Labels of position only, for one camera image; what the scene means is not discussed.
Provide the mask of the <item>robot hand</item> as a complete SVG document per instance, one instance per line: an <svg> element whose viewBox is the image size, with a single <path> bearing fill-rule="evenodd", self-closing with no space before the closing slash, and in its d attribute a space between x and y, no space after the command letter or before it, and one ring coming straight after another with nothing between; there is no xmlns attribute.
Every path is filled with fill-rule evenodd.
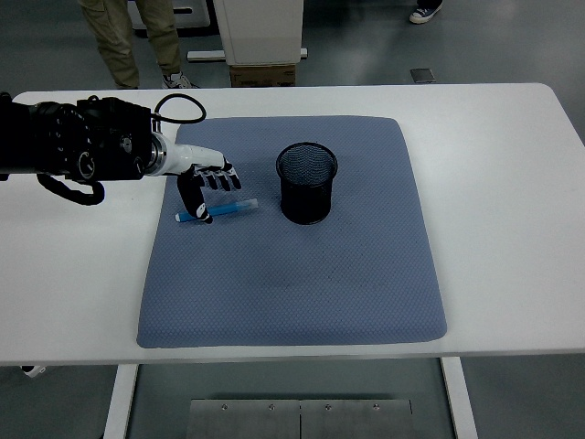
<svg viewBox="0 0 585 439"><path fill-rule="evenodd" d="M206 224L213 222L203 187L230 191L241 189L235 167L219 151L194 145L172 145L165 158L162 174L176 176L179 195L186 211Z"/></svg>

